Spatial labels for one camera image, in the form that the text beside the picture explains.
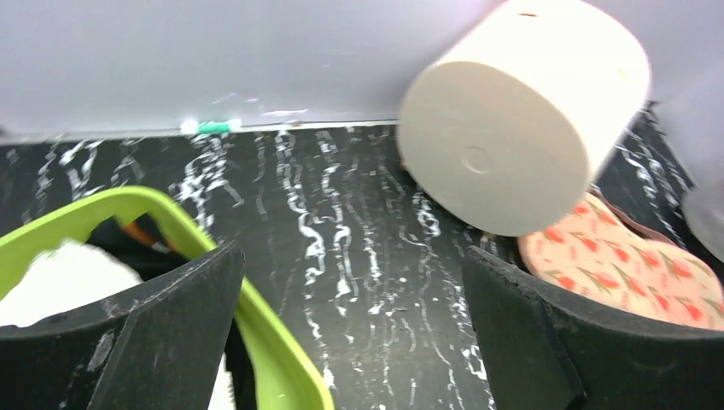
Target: green and white object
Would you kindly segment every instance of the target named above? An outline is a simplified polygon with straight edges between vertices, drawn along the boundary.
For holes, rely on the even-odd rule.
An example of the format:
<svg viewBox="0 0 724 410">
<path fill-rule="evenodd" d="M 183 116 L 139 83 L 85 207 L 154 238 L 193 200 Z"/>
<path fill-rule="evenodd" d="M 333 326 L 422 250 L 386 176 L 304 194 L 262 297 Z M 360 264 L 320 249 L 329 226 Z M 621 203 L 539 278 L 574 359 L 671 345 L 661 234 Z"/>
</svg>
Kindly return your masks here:
<svg viewBox="0 0 724 410">
<path fill-rule="evenodd" d="M 196 120 L 187 120 L 181 124 L 181 133 L 184 135 L 223 134 L 227 132 L 241 132 L 241 130 L 242 121 L 239 119 L 221 122 L 199 122 Z"/>
</svg>

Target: white cylindrical object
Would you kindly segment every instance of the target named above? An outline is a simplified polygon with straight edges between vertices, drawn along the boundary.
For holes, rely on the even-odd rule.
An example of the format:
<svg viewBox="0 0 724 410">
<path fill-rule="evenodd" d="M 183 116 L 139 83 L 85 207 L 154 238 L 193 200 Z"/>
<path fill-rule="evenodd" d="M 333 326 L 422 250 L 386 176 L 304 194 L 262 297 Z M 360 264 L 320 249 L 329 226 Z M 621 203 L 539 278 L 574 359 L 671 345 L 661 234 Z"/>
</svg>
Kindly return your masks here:
<svg viewBox="0 0 724 410">
<path fill-rule="evenodd" d="M 511 0 L 415 79 L 406 168 L 468 224 L 520 236 L 582 198 L 646 103 L 639 41 L 579 0 Z"/>
</svg>

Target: lime green plastic rim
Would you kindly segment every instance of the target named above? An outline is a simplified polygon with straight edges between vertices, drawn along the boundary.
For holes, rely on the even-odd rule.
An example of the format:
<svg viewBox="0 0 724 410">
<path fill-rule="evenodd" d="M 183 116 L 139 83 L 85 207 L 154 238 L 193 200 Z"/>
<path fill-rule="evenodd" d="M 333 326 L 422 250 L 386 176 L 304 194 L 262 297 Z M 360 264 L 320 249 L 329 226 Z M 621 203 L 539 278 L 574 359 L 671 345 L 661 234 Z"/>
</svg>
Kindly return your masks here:
<svg viewBox="0 0 724 410">
<path fill-rule="evenodd" d="M 45 216 L 38 218 L 3 237 L 0 237 L 0 248 L 2 248 L 2 246 L 6 243 L 10 243 L 46 222 L 53 220 L 59 214 L 69 214 L 71 212 L 78 211 L 83 206 L 91 202 L 101 200 L 107 196 L 116 196 L 119 194 L 143 196 L 152 202 L 158 203 L 174 217 L 176 222 L 179 224 L 179 227 L 186 231 L 186 233 L 195 237 L 198 244 L 200 244 L 207 252 L 216 248 L 216 243 L 205 232 L 201 231 L 195 221 L 191 219 L 191 217 L 170 197 L 158 190 L 142 186 L 110 188 L 93 194 L 92 196 L 80 199 L 76 202 L 72 202 L 63 208 L 59 208 L 56 211 L 46 214 Z M 278 337 L 279 342 L 296 358 L 297 365 L 304 370 L 310 378 L 310 382 L 317 387 L 317 393 L 319 394 L 318 400 L 322 406 L 313 410 L 334 410 L 332 395 L 329 389 L 326 388 L 326 383 L 322 379 L 322 375 L 319 373 L 319 370 L 309 359 L 304 349 L 301 348 L 299 343 L 291 335 L 281 319 L 278 318 L 269 304 L 266 303 L 266 300 L 261 293 L 257 291 L 251 281 L 247 278 L 245 278 L 242 282 L 242 291 L 239 296 L 239 303 L 236 306 L 235 317 L 237 324 L 242 323 L 244 321 L 243 318 L 260 318 L 260 320 L 256 319 L 254 323 L 256 325 L 263 325 L 264 327 L 267 327 L 267 331 L 273 332 L 275 336 Z M 239 327 L 242 335 L 244 335 L 245 330 L 242 326 Z"/>
</svg>

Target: tulip print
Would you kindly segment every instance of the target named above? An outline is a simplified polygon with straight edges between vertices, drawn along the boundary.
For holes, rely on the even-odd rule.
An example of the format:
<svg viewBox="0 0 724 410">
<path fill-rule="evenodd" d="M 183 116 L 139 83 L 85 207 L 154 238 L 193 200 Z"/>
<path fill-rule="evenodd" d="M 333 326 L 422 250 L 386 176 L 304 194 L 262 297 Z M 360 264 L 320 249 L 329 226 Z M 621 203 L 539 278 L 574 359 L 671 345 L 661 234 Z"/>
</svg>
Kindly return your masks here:
<svg viewBox="0 0 724 410">
<path fill-rule="evenodd" d="M 580 266 L 578 267 L 578 270 L 591 279 L 591 282 L 596 285 L 598 290 L 608 294 L 610 294 L 611 289 L 618 289 L 621 287 L 621 285 L 616 282 L 616 279 L 607 272 L 591 272 Z"/>
<path fill-rule="evenodd" d="M 665 311 L 669 311 L 669 300 L 658 293 L 658 290 L 652 286 L 649 286 L 649 291 L 654 295 L 661 308 Z"/>
<path fill-rule="evenodd" d="M 615 264 L 612 263 L 611 265 L 613 265 L 619 276 L 621 276 L 621 279 L 623 279 L 623 283 L 626 284 L 626 287 L 628 287 L 634 294 L 646 297 L 646 292 L 644 292 L 644 288 L 643 286 L 641 286 L 641 282 L 639 282 L 638 279 L 628 276 L 620 267 L 616 266 Z"/>
<path fill-rule="evenodd" d="M 563 233 L 555 226 L 544 229 L 543 237 L 549 242 L 565 243 L 565 239 L 563 239 Z"/>
<path fill-rule="evenodd" d="M 616 258 L 618 258 L 619 261 L 626 263 L 631 260 L 631 256 L 621 248 L 621 245 L 615 242 L 607 241 L 604 239 L 604 243 L 608 245 L 611 250 L 613 250 L 613 253 L 616 255 Z"/>
<path fill-rule="evenodd" d="M 698 322 L 704 316 L 702 311 L 699 310 L 698 307 L 694 306 L 692 300 L 688 297 L 676 297 L 675 299 L 676 301 L 681 303 L 684 309 L 686 309 L 686 311 L 689 313 L 689 316 L 691 316 L 695 322 Z"/>
<path fill-rule="evenodd" d="M 711 306 L 716 314 L 718 314 L 720 318 L 724 319 L 724 303 L 713 301 L 708 297 L 702 297 L 702 301 Z"/>
<path fill-rule="evenodd" d="M 666 265 L 667 270 L 669 270 L 669 273 L 674 276 L 674 278 L 677 279 L 691 279 L 694 277 L 692 275 L 692 270 L 689 268 L 689 266 L 684 261 L 679 260 L 672 260 L 666 254 L 664 254 L 662 251 L 658 251 L 658 253 L 661 256 L 661 259 L 663 259 L 663 263 Z"/>
<path fill-rule="evenodd" d="M 568 232 L 571 236 L 578 239 L 586 245 L 586 248 L 590 249 L 592 252 L 598 252 L 598 243 L 594 240 L 592 240 L 590 237 L 586 237 L 582 232 Z"/>
<path fill-rule="evenodd" d="M 633 250 L 635 250 L 636 253 L 639 254 L 639 257 L 644 262 L 646 267 L 649 268 L 649 270 L 653 270 L 661 266 L 661 261 L 658 259 L 657 253 L 653 250 L 643 250 L 633 245 L 631 245 L 631 248 L 633 248 Z"/>
</svg>

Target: green container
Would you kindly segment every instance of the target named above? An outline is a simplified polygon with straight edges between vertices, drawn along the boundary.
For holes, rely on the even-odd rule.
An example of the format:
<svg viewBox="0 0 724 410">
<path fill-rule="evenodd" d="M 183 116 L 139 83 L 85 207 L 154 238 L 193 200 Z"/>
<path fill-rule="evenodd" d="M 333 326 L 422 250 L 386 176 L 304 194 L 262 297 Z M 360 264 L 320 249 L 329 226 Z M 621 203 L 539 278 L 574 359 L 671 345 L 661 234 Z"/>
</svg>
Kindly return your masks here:
<svg viewBox="0 0 724 410">
<path fill-rule="evenodd" d="M 41 251 L 57 249 L 66 237 L 84 242 L 108 218 L 129 223 L 145 213 L 154 217 L 164 235 L 187 258 L 195 259 L 216 247 L 168 196 L 150 188 L 113 188 L 0 237 L 0 299 L 20 282 Z M 334 409 L 319 371 L 247 278 L 236 306 L 236 324 L 254 366 L 259 410 Z"/>
</svg>

